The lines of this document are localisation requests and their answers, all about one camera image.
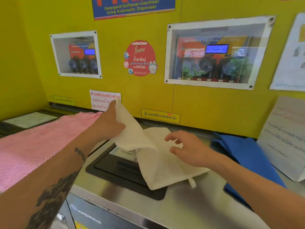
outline cream fabric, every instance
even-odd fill
[[[209,171],[207,168],[192,167],[170,153],[171,146],[182,147],[173,141],[164,141],[170,130],[167,128],[142,130],[139,123],[118,99],[116,100],[116,120],[125,124],[126,128],[113,140],[124,150],[141,149],[136,156],[149,189],[160,189],[187,179],[192,187],[196,187],[192,177]]]

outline person's left hand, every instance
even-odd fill
[[[90,127],[97,133],[100,141],[109,140],[119,135],[125,129],[125,125],[116,121],[116,101],[109,104],[107,111],[102,113]]]

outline blue cloth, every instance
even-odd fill
[[[219,142],[241,166],[286,188],[284,182],[253,138],[244,139],[230,135],[218,136],[219,139],[212,141]],[[229,183],[225,185],[224,190],[243,204],[249,206]]]

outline pink mesh fabric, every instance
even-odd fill
[[[100,114],[62,116],[51,123],[0,139],[0,192],[6,191],[62,150],[90,127]]]

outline blue lcd screen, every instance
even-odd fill
[[[206,54],[226,54],[229,50],[229,44],[212,44],[206,46]]]
[[[85,55],[95,55],[95,49],[84,49]]]

